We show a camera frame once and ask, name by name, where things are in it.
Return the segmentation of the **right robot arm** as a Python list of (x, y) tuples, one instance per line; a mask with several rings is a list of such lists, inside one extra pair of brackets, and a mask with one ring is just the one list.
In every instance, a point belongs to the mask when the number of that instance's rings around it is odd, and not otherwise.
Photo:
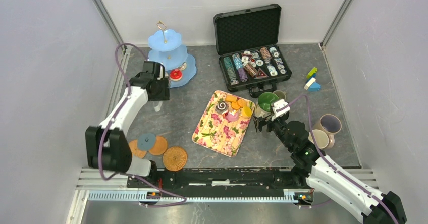
[(260, 132), (267, 127), (291, 153), (294, 162), (292, 183), (318, 190), (342, 206), (360, 223), (406, 223), (400, 197), (365, 184), (336, 164), (309, 140), (312, 135), (305, 124), (289, 121), (289, 104), (279, 99), (269, 105), (269, 113), (255, 107), (253, 119)]

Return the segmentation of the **pink cupcake with topping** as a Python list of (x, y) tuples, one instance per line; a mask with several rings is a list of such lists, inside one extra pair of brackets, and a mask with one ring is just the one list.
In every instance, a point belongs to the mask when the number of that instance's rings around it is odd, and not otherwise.
[(238, 121), (240, 117), (240, 113), (238, 111), (229, 111), (226, 114), (226, 119), (228, 122), (235, 122)]

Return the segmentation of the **chocolate sprinkled donut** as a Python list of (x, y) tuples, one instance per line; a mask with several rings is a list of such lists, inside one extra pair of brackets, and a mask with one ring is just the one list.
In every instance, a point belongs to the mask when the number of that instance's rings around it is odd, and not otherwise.
[(186, 69), (186, 67), (187, 67), (187, 62), (183, 62), (183, 63), (178, 67), (178, 70), (183, 71), (183, 70), (185, 70), (185, 69)]

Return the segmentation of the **red glazed donut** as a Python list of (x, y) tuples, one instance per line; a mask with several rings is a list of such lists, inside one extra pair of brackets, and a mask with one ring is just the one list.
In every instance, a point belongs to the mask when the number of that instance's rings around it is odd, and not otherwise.
[(172, 81), (179, 81), (183, 77), (182, 71), (178, 68), (175, 68), (169, 72), (169, 78)]

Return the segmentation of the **chocolate swirl cake roll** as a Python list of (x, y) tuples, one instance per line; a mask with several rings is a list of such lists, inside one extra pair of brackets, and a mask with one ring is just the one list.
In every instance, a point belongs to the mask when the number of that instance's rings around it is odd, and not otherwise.
[(224, 101), (220, 101), (219, 103), (217, 103), (215, 110), (218, 114), (223, 115), (224, 113), (226, 113), (228, 111), (229, 107), (227, 105), (226, 102)]

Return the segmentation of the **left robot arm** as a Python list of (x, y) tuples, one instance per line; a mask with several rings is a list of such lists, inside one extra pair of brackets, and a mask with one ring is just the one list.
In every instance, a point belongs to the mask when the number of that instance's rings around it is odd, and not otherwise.
[(145, 61), (142, 70), (126, 84), (122, 98), (113, 111), (97, 126), (89, 126), (85, 131), (87, 162), (97, 169), (104, 180), (113, 175), (139, 176), (146, 187), (158, 183), (155, 163), (132, 154), (127, 133), (138, 112), (149, 101), (170, 99), (169, 80), (162, 63)]

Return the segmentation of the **silver serving tongs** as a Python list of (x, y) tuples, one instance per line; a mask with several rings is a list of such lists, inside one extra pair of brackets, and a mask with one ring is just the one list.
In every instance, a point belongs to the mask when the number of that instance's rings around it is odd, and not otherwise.
[(159, 112), (162, 109), (163, 101), (157, 101), (154, 103), (154, 111)]

